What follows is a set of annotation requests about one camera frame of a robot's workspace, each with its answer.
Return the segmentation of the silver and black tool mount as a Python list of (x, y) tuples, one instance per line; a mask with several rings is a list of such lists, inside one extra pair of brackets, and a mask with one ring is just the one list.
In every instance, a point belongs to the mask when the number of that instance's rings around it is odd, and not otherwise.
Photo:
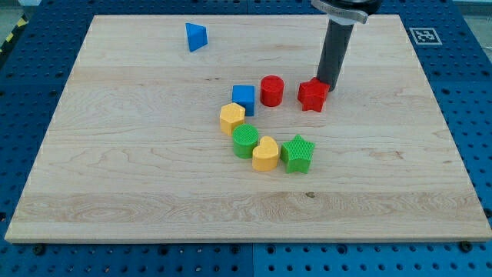
[(365, 24), (382, 6), (382, 0), (311, 0), (311, 5), (339, 25)]

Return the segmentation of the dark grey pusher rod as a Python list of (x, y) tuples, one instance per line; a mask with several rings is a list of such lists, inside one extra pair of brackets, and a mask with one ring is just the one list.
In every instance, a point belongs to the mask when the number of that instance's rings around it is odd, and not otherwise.
[(341, 25), (332, 19), (328, 21), (317, 79), (329, 85), (330, 92), (336, 88), (352, 30), (353, 25)]

